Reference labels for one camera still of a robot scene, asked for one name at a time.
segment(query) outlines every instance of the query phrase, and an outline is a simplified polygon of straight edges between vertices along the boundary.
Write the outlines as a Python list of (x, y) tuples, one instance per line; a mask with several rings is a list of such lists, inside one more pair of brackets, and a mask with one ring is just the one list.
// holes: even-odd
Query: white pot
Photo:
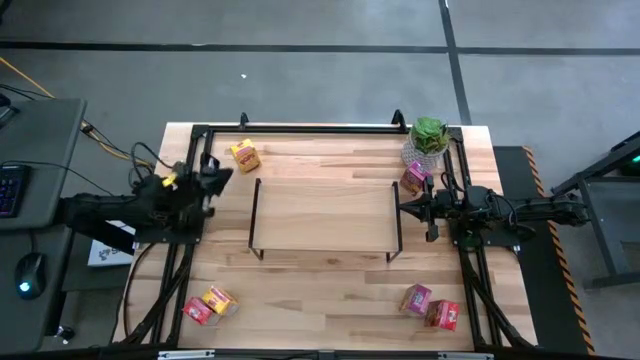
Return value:
[(413, 144), (413, 138), (409, 135), (409, 139), (402, 147), (402, 161), (404, 161), (407, 166), (411, 165), (414, 161), (417, 161), (427, 170), (431, 170), (438, 167), (438, 160), (440, 160), (445, 151), (447, 151), (447, 148), (444, 148), (442, 151), (437, 153), (425, 154), (416, 149)]

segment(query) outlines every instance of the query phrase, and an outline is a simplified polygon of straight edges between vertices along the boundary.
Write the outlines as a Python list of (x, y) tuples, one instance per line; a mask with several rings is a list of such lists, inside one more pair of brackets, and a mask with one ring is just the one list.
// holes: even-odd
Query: concrete floor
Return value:
[[(640, 46), (634, 0), (449, 0), (449, 6), (458, 46)], [(0, 38), (446, 45), (437, 0), (21, 0), (7, 12)], [(2, 50), (0, 56), (58, 97), (87, 99), (87, 119), (123, 147), (144, 141), (159, 148), (168, 121), (238, 121), (243, 111), (260, 121), (387, 123), (400, 108), (408, 119), (460, 123), (446, 54)], [(496, 145), (531, 146), (548, 189), (638, 130), (637, 60), (461, 56), (460, 63), (473, 124), (490, 126)], [(29, 87), (4, 67), (0, 79)], [(112, 191), (128, 191), (129, 164), (84, 137), (72, 167)], [(65, 192), (84, 190), (92, 189), (70, 178)], [(561, 228), (560, 235), (577, 283), (604, 274), (590, 227)], [(578, 291), (596, 351), (638, 357), (640, 285)], [(70, 305), (65, 316), (86, 329), (74, 346), (106, 343), (118, 292), (74, 301), (79, 306)]]

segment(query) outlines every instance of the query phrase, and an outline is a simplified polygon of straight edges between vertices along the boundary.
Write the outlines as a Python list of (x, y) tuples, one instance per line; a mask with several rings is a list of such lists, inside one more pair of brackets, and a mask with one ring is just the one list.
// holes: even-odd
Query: keyboard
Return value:
[(0, 219), (18, 216), (30, 167), (7, 165), (0, 169)]

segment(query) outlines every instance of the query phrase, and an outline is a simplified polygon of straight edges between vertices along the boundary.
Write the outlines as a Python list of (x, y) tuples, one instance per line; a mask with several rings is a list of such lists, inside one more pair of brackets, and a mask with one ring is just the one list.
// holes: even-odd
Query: small cardboard box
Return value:
[(424, 319), (424, 326), (455, 331), (459, 312), (458, 304), (452, 301), (434, 301), (429, 304), (427, 317)]
[(238, 163), (238, 168), (243, 173), (247, 173), (260, 166), (258, 151), (249, 139), (244, 139), (231, 147), (231, 154)]
[(400, 304), (400, 312), (411, 316), (425, 316), (431, 290), (416, 284), (407, 289)]
[(419, 162), (414, 161), (409, 165), (407, 170), (404, 171), (402, 179), (400, 179), (400, 186), (415, 196), (422, 191), (424, 179), (426, 179), (427, 176), (431, 176), (431, 173), (422, 167)]
[(216, 325), (220, 315), (211, 310), (202, 299), (192, 297), (187, 301), (182, 311), (200, 325)]
[(226, 291), (214, 286), (202, 296), (202, 300), (204, 300), (205, 304), (212, 308), (213, 311), (220, 315), (233, 315), (239, 308), (236, 299)]

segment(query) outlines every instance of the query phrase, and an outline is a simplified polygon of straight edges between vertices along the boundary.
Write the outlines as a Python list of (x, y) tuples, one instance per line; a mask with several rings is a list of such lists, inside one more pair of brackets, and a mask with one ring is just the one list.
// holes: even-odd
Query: black mat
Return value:
[[(527, 152), (522, 147), (494, 147), (502, 189), (507, 198), (538, 197)], [(535, 239), (521, 246), (519, 256), (538, 344), (550, 351), (587, 353), (586, 334), (580, 326), (571, 293), (560, 266), (556, 246), (546, 222), (528, 224)]]

